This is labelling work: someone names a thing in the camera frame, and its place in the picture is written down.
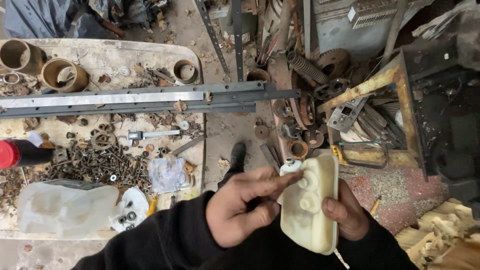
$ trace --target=translucent plastic jug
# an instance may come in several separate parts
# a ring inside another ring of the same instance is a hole
[[[303,178],[281,195],[280,227],[295,243],[315,253],[330,255],[336,248],[337,223],[322,212],[325,197],[338,199],[338,159],[322,154],[304,162],[292,160],[280,175],[303,170]]]
[[[18,227],[24,233],[82,239],[110,224],[118,196],[114,186],[78,180],[32,183],[18,198]]]

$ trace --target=dirty tabletop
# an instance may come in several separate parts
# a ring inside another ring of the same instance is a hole
[[[81,65],[90,74],[90,83],[87,89],[92,91],[121,89],[126,88],[130,84],[136,84],[137,81],[141,79],[137,76],[136,71],[133,68],[136,63],[140,63],[144,68],[166,68],[171,74],[173,74],[174,64],[178,60],[186,59],[192,62],[195,65],[195,68],[200,71],[200,76],[194,84],[201,84],[203,81],[199,58],[191,49],[182,46],[99,39],[26,39],[25,41],[41,47],[46,54],[52,58],[64,58]],[[130,69],[131,74],[129,76],[119,74],[119,68],[122,66]],[[104,74],[111,78],[109,83],[98,82],[99,77]],[[34,77],[22,74],[22,77],[29,87],[33,87],[37,80],[40,81],[40,76]],[[146,140],[141,140],[139,146],[143,148],[131,147],[126,153],[130,153],[133,156],[141,155],[141,153],[145,151],[145,146],[147,144],[153,144],[155,149],[164,146],[168,147],[170,150],[175,150],[204,132],[204,114],[176,113],[174,116],[174,124],[176,125],[182,121],[188,121],[190,124],[193,122],[200,124],[199,132],[195,133],[193,136],[183,135],[181,138],[177,137],[175,142],[172,142],[172,139],[168,136],[152,137]],[[40,125],[34,131],[37,133],[46,132],[53,144],[68,147],[70,139],[66,138],[67,132],[75,133],[75,140],[78,141],[80,138],[88,138],[90,131],[92,129],[98,129],[99,124],[109,123],[108,114],[85,115],[78,117],[78,119],[81,118],[86,118],[88,120],[87,126],[80,127],[77,123],[68,125],[58,121],[55,117],[42,117],[40,119]],[[0,139],[8,137],[19,139],[27,138],[30,135],[30,132],[24,131],[23,120],[23,118],[0,120]],[[115,123],[114,126],[114,134],[117,137],[126,136],[129,130],[143,132],[170,130],[170,125],[162,126],[161,124],[155,129],[149,122],[147,114],[141,113],[136,114],[135,122],[126,119],[123,123]],[[128,145],[124,138],[119,138],[118,141],[120,145]],[[184,157],[188,162],[196,165],[197,169],[192,174],[195,177],[195,185],[192,188],[175,192],[177,201],[197,197],[202,191],[204,145],[205,141],[179,154],[179,157]],[[155,158],[155,151],[156,150],[150,153],[148,159]],[[42,170],[43,167],[43,165],[36,166],[35,170]],[[27,179],[32,181],[30,174],[27,175]],[[171,193],[168,193],[160,194],[158,196],[157,210],[169,208],[171,195]],[[149,202],[151,201],[151,198],[151,195],[147,195]],[[86,239],[110,239],[116,234],[116,231],[111,231],[110,228],[105,228],[90,235]],[[0,219],[0,238],[56,239],[56,236],[53,233],[22,233],[17,227],[16,209],[14,207],[9,207],[8,213]]]

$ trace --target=shoe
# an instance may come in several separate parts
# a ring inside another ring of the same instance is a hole
[[[243,169],[245,156],[247,155],[247,147],[243,143],[237,143],[230,154],[230,168]]]

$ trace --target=coil spring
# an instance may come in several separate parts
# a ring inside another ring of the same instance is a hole
[[[301,55],[297,54],[296,51],[291,51],[287,56],[287,61],[293,65],[295,70],[299,73],[303,73],[319,84],[325,84],[328,82],[328,76],[325,75],[321,70],[316,68],[312,63],[307,59],[303,58]]]

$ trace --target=black sleeve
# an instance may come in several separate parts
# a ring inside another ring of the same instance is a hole
[[[159,211],[136,228],[113,237],[95,255],[84,257],[74,270],[193,269],[223,251],[206,223],[205,208],[213,196],[180,201]]]
[[[365,237],[358,241],[343,237],[338,240],[337,250],[350,269],[418,270],[393,235],[365,209],[364,212],[370,221]]]

